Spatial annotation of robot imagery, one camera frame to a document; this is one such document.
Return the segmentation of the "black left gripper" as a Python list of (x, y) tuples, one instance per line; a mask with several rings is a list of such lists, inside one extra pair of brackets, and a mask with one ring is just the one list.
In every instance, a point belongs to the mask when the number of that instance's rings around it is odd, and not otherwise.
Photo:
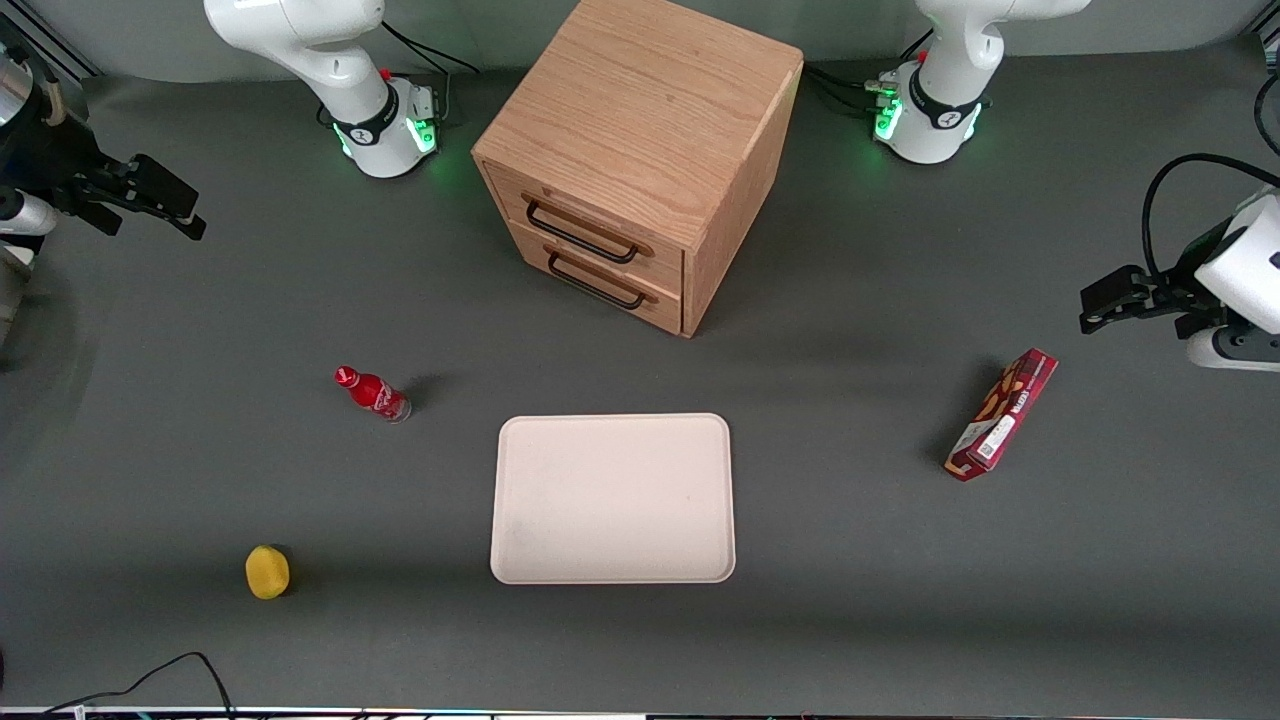
[[(1155, 258), (1155, 246), (1148, 233), (1148, 266), (1151, 275), (1162, 282), (1157, 292), (1157, 305), (1170, 313), (1180, 313), (1175, 320), (1179, 340), (1189, 340), (1196, 332), (1220, 327), (1238, 327), (1239, 316), (1216, 299), (1197, 278), (1203, 266), (1224, 245), (1231, 219), (1224, 219), (1190, 241), (1178, 260), (1161, 270)], [(1106, 325), (1132, 315), (1130, 306), (1144, 306), (1151, 299), (1149, 277), (1134, 264), (1126, 264), (1094, 281), (1080, 291), (1082, 311), (1079, 329), (1093, 334)]]

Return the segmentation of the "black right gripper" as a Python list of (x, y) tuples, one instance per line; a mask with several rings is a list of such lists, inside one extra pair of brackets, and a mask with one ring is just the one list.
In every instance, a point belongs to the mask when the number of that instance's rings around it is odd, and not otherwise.
[(125, 205), (127, 184), (133, 199), (173, 217), (183, 236), (204, 238), (195, 188), (148, 155), (106, 154), (74, 117), (49, 126), (45, 110), (41, 95), (3, 96), (3, 234), (42, 238), (72, 217), (115, 236), (123, 219), (108, 205)]

